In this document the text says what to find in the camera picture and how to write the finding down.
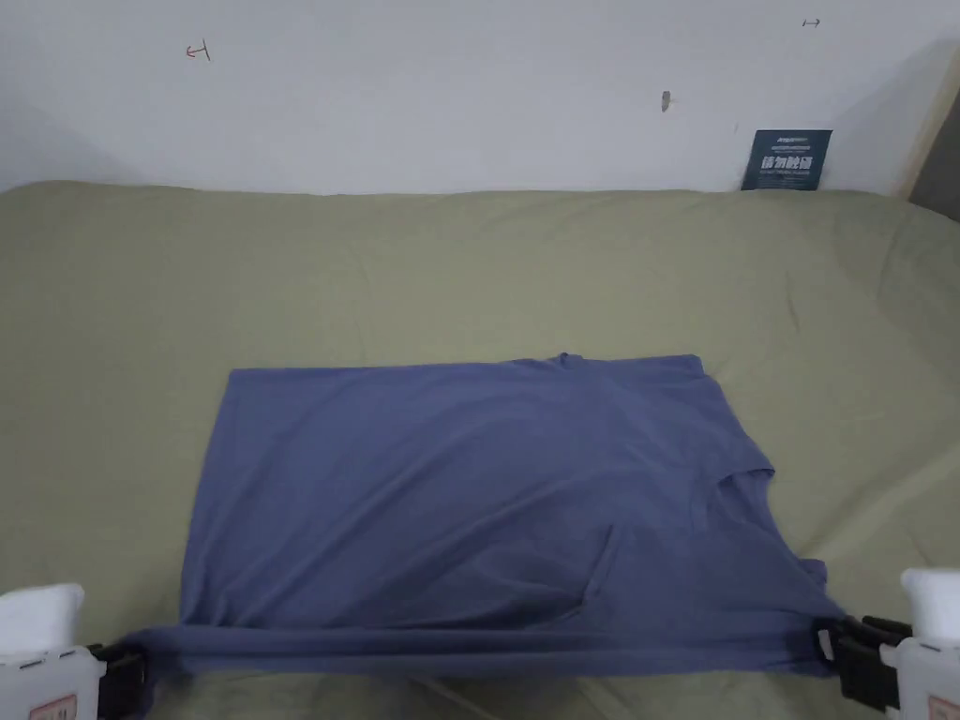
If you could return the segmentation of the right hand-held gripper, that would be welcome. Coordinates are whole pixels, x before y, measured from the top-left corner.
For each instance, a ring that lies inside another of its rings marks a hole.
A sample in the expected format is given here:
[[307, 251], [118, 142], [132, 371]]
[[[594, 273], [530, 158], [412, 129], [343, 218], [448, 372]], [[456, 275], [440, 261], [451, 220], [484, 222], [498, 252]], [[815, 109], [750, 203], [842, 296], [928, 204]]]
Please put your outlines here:
[[911, 568], [901, 584], [912, 625], [847, 615], [814, 630], [819, 657], [844, 698], [889, 719], [957, 719], [959, 571]]

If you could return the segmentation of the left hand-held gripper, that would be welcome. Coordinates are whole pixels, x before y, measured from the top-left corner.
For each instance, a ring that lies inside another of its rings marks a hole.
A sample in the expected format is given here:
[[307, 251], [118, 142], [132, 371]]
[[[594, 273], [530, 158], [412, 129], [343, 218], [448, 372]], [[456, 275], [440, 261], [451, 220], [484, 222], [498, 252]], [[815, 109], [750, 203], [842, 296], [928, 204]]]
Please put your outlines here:
[[1, 595], [3, 719], [142, 719], [151, 692], [144, 649], [97, 643], [93, 655], [77, 644], [84, 597], [75, 583]]

